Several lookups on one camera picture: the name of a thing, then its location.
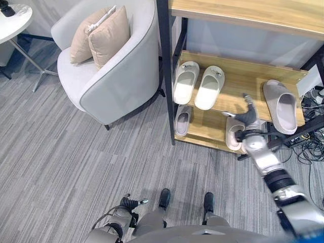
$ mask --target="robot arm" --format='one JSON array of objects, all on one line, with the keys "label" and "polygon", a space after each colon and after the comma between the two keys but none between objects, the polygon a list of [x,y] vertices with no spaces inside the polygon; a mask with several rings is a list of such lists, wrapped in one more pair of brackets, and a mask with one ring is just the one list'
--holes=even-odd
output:
[{"label": "robot arm", "polygon": [[323,213],[310,203],[303,189],[294,182],[282,163],[267,147],[260,131],[257,109],[249,95],[244,94],[244,98],[248,104],[248,112],[232,114],[225,111],[223,114],[246,125],[246,130],[237,134],[237,137],[240,137],[243,147],[271,191],[274,202],[279,207],[277,215],[282,227],[297,237],[305,237],[323,229]]}]

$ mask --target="slide sandal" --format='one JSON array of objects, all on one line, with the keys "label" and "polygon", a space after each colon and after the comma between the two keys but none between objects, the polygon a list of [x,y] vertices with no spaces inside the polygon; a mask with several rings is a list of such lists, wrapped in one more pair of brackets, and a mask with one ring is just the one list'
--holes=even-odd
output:
[{"label": "slide sandal", "polygon": [[208,67],[201,80],[201,84],[194,100],[194,104],[201,110],[211,109],[224,85],[225,74],[220,67]]},{"label": "slide sandal", "polygon": [[269,80],[263,85],[274,127],[281,133],[294,134],[297,129],[296,98],[279,81]]},{"label": "slide sandal", "polygon": [[189,103],[194,85],[199,75],[199,65],[196,62],[185,62],[177,68],[173,100],[179,105]]},{"label": "slide sandal", "polygon": [[186,136],[189,129],[191,111],[192,107],[179,105],[175,119],[175,133],[178,136]]},{"label": "slide sandal", "polygon": [[246,153],[245,149],[242,147],[242,143],[237,142],[235,139],[235,132],[238,130],[244,131],[244,124],[232,117],[228,117],[226,120],[226,146],[234,151],[242,149],[243,152]]}]

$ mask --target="gray carpet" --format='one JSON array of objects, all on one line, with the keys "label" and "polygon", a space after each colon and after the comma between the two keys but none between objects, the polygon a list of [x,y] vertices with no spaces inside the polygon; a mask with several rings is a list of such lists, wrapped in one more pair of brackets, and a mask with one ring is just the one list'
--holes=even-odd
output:
[{"label": "gray carpet", "polygon": [[[52,42],[20,40],[43,66],[59,50]],[[168,226],[201,224],[203,198],[216,196],[215,213],[231,226],[264,235],[281,232],[276,207],[250,160],[193,144],[171,145],[167,101],[147,104],[105,130],[75,108],[57,77],[48,76],[36,93],[37,74],[19,53],[9,63],[13,76],[0,76],[0,241],[82,242],[96,219],[121,196],[148,198],[136,212],[157,205],[160,190],[172,197]],[[289,150],[278,153],[285,160]],[[307,188],[308,166],[286,163]],[[311,179],[319,203],[323,167]]]}]

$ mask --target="shelf board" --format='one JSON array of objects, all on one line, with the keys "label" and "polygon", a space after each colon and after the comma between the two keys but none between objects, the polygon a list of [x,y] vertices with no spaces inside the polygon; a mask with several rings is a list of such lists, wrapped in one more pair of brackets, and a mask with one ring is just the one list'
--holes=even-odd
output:
[{"label": "shelf board", "polygon": [[176,135],[175,138],[210,148],[244,154],[241,150],[233,151],[226,146],[226,120],[227,117],[220,112],[213,110],[203,111],[194,107],[187,135],[185,137]]},{"label": "shelf board", "polygon": [[[296,83],[298,82],[298,78],[302,78],[307,73],[305,71],[296,71],[289,68],[254,64],[183,51],[180,58],[180,64],[189,60],[197,62],[202,68],[207,68],[210,65],[217,65],[225,72],[224,86],[212,110],[226,110],[232,113],[244,113],[248,108],[244,98],[242,97],[242,93],[247,93],[254,99],[260,119],[268,122],[271,122],[272,119],[263,95],[263,84],[269,79],[279,80],[296,97],[299,97]],[[204,71],[204,69],[200,70],[191,100],[188,103],[190,106],[194,107],[194,99],[197,95]],[[297,106],[297,125],[301,126],[305,124],[305,120],[298,98]]]},{"label": "shelf board", "polygon": [[251,26],[324,40],[322,0],[169,0],[173,16]]},{"label": "shelf board", "polygon": [[238,150],[238,151],[230,150],[226,146],[225,142],[211,140],[208,138],[197,137],[197,136],[193,136],[190,134],[187,134],[187,136],[185,136],[185,137],[179,137],[176,135],[175,139],[179,140],[179,141],[187,142],[187,143],[194,143],[194,144],[209,147],[209,148],[220,149],[220,150],[224,150],[224,151],[228,151],[228,152],[232,152],[232,153],[244,154],[241,150]]},{"label": "shelf board", "polygon": [[220,112],[192,109],[188,134],[225,142],[226,119]]}]

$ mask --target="white table top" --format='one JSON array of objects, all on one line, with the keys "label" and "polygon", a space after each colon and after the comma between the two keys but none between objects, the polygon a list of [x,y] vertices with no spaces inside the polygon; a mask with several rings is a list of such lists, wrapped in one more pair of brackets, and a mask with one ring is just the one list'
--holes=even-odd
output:
[{"label": "white table top", "polygon": [[25,4],[9,5],[16,14],[6,17],[0,12],[0,44],[10,40],[27,28],[32,21],[32,9]]}]

